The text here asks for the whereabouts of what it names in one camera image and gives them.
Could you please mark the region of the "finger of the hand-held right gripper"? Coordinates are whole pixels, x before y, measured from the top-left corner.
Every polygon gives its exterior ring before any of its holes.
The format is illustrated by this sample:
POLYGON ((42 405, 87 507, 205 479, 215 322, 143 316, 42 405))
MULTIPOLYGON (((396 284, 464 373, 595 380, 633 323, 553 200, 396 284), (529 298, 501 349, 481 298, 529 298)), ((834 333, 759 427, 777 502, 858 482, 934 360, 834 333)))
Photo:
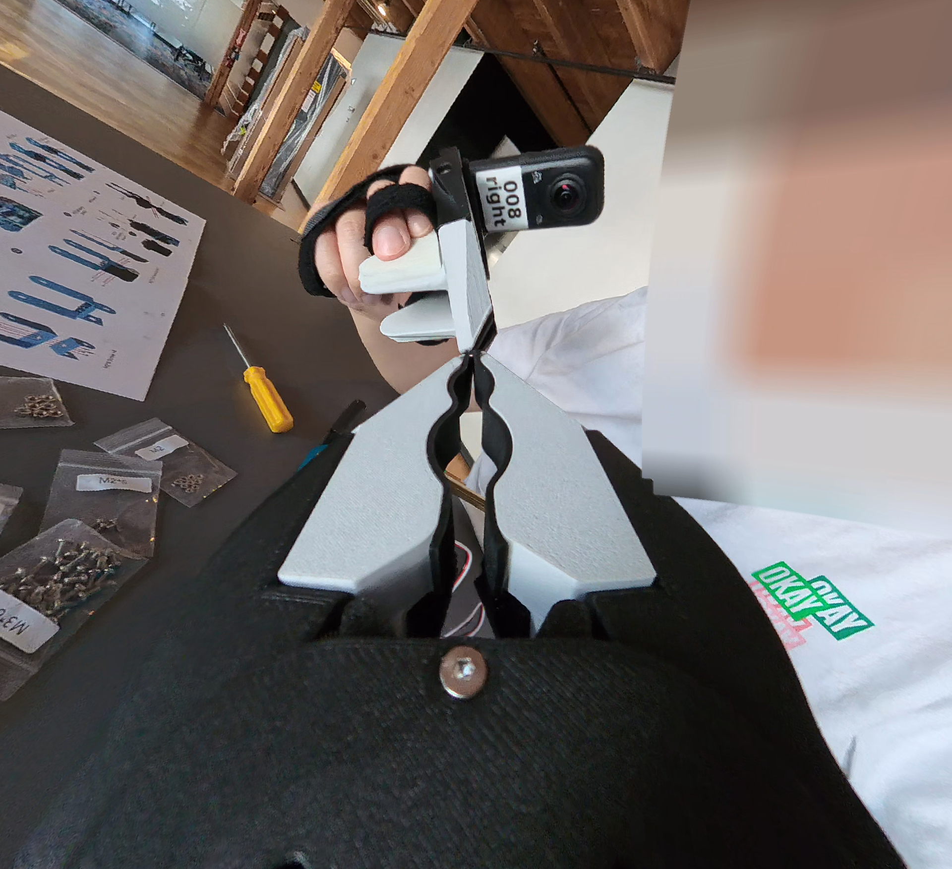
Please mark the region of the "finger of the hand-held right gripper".
POLYGON ((495 322, 481 238, 469 219, 440 225, 437 234, 458 350, 483 350, 495 322))

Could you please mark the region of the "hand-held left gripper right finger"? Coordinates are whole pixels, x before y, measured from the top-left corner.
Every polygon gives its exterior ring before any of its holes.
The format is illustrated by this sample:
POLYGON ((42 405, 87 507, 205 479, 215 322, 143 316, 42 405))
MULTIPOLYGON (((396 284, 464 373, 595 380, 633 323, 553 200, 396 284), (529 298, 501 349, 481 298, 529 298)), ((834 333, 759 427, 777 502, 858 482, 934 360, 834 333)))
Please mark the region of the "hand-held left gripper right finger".
POLYGON ((536 633, 554 604, 649 587, 649 555, 584 428, 493 357, 476 354, 485 493, 477 588, 499 637, 536 633))

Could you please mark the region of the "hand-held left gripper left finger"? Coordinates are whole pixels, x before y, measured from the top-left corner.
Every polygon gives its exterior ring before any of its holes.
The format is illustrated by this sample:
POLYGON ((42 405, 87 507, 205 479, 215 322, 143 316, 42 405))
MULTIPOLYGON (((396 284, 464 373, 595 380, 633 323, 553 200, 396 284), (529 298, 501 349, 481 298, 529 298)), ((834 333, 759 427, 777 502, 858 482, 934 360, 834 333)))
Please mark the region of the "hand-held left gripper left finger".
POLYGON ((278 571, 290 587, 372 601, 405 617, 412 637, 438 637, 456 579, 444 469, 460 448, 473 358, 458 356, 352 435, 278 571))

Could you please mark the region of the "yellow handled screwdriver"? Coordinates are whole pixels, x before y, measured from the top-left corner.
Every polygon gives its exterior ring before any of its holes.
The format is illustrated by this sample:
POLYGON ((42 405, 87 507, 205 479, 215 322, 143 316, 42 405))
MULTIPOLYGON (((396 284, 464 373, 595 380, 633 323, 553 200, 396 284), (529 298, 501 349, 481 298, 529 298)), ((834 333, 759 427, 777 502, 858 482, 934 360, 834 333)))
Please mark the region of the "yellow handled screwdriver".
POLYGON ((227 324, 224 324, 223 327, 244 362, 244 381, 248 385, 268 428, 273 433, 291 431, 294 425, 292 413, 285 405, 276 387, 268 379, 266 371, 263 367, 250 363, 232 328, 227 324))

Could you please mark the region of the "person's right forearm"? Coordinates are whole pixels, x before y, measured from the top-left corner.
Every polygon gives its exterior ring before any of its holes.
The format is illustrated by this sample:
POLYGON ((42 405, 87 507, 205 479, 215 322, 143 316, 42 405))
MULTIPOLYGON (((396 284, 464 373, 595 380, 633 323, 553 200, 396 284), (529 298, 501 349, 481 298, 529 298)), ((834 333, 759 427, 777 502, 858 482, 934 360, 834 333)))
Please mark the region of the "person's right forearm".
POLYGON ((459 355, 453 339, 428 347, 414 342, 398 342, 381 332, 382 321, 405 306, 410 297, 409 293, 363 295, 354 303, 347 302, 366 351, 383 379, 398 394, 407 392, 459 355))

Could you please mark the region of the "dark grey desk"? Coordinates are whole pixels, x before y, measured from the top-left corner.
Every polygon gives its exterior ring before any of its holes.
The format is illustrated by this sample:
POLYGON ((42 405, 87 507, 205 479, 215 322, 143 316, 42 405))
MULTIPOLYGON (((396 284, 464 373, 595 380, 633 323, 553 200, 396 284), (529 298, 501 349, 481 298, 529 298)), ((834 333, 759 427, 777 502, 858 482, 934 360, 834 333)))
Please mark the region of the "dark grey desk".
POLYGON ((2 702, 1 847, 9 867, 57 791, 98 748, 161 621, 208 558, 287 481, 349 402, 375 411, 395 394, 347 309, 302 290, 295 232, 6 67, 2 110, 207 221, 147 399, 60 384, 74 426, 2 431, 1 480, 25 490, 2 552, 38 532, 63 448, 91 448, 131 424, 165 420, 237 472, 199 506, 161 498, 152 562, 2 702), (266 371, 292 413, 291 431, 268 428, 224 324, 266 371))

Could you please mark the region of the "person's right hand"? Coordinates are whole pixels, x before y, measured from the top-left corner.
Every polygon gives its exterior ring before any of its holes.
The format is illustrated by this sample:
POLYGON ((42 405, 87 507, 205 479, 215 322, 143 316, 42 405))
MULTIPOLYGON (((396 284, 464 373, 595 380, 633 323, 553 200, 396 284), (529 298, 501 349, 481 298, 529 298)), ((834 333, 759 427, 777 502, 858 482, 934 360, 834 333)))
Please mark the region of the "person's right hand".
POLYGON ((365 245, 366 199, 389 185, 415 185, 431 191, 426 170, 404 167, 399 176, 375 173, 355 187, 355 202, 335 221, 325 226, 314 248, 316 274, 326 288, 355 316, 375 322, 393 312, 409 295, 372 295, 363 291, 359 268, 370 256, 393 261, 405 255, 416 240, 433 232, 433 223, 419 209, 394 209, 377 218, 373 225, 371 244, 365 245))

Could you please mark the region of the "black and blue pen tool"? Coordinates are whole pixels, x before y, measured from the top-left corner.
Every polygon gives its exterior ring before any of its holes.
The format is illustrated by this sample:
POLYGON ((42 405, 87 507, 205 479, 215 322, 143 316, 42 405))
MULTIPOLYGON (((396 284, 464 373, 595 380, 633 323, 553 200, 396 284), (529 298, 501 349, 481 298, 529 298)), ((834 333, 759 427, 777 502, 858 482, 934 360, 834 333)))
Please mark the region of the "black and blue pen tool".
POLYGON ((331 423, 327 434, 321 443, 317 447, 312 448, 305 456, 303 462, 299 466, 299 471, 305 468, 310 462, 323 453, 327 447, 332 445, 339 438, 350 434, 358 425, 365 410, 366 404, 364 401, 359 399, 351 401, 348 406, 337 416, 333 423, 331 423))

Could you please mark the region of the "black ceiling pipe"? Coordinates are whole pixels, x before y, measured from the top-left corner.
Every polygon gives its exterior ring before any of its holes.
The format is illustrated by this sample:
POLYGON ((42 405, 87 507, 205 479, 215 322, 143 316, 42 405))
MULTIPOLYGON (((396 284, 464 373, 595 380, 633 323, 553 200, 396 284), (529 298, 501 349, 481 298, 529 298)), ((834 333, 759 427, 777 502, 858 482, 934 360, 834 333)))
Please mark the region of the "black ceiling pipe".
POLYGON ((674 85, 676 78, 674 76, 664 75, 656 73, 655 71, 644 67, 637 66, 635 69, 630 68, 619 68, 614 66, 601 66, 594 65, 578 61, 570 61, 566 59, 556 58, 549 55, 546 55, 543 51, 534 51, 531 54, 523 54, 513 51, 500 50, 497 48, 485 46, 474 42, 472 39, 469 39, 467 42, 457 45, 458 48, 481 52, 484 54, 490 54, 500 57, 508 57, 512 59, 517 59, 523 62, 532 62, 538 63, 541 65, 549 67, 562 67, 562 68, 572 68, 577 70, 583 70, 587 72, 593 72, 603 75, 611 75, 618 77, 628 77, 631 79, 638 79, 646 82, 652 82, 662 85, 674 85))

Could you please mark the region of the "white instruction sheet blue prints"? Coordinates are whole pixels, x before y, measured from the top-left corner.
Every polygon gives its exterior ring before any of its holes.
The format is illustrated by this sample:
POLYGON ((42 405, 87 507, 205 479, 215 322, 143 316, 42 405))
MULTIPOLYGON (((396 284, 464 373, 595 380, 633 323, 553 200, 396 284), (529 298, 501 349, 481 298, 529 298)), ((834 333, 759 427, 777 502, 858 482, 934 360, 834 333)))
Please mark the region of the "white instruction sheet blue prints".
POLYGON ((143 401, 206 220, 1 114, 1 363, 143 401))

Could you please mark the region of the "wooden post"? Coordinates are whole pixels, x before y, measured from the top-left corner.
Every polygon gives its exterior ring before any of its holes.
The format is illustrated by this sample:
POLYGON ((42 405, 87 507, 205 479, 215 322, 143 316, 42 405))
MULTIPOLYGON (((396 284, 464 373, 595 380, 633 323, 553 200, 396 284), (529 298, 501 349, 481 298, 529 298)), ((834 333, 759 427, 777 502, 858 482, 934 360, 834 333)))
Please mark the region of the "wooden post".
POLYGON ((230 77, 232 67, 241 53, 252 22, 256 18, 263 1, 264 0, 244 1, 241 17, 232 32, 232 37, 230 38, 226 52, 212 77, 204 98, 205 105, 210 109, 215 109, 220 100, 224 87, 230 77))

